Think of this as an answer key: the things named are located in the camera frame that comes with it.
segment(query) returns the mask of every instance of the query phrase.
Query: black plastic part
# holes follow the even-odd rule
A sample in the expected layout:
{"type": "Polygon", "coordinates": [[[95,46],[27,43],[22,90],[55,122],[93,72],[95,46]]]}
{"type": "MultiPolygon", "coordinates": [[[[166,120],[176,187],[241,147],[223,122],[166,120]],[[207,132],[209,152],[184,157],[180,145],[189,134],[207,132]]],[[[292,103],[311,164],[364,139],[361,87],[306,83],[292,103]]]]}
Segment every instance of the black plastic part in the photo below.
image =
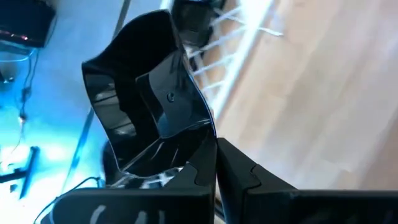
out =
{"type": "Polygon", "coordinates": [[[397,223],[398,192],[290,190],[246,198],[243,223],[397,223]]]}
{"type": "Polygon", "coordinates": [[[215,15],[211,1],[175,0],[171,11],[185,44],[202,47],[208,42],[211,18],[215,15]]]}
{"type": "Polygon", "coordinates": [[[104,151],[107,184],[121,170],[150,177],[182,167],[207,135],[215,136],[169,12],[135,18],[82,69],[111,145],[104,151]]]}
{"type": "Polygon", "coordinates": [[[213,223],[216,152],[209,133],[164,188],[74,190],[60,197],[49,217],[57,224],[213,223]]]}
{"type": "Polygon", "coordinates": [[[62,197],[50,216],[57,224],[207,224],[214,220],[211,196],[205,189],[81,189],[62,197]]]}
{"type": "Polygon", "coordinates": [[[217,177],[226,223],[238,224],[251,221],[248,212],[250,212],[249,207],[252,208],[250,206],[252,202],[247,199],[251,189],[261,189],[261,192],[294,189],[256,164],[226,139],[218,139],[218,149],[217,177]]]}

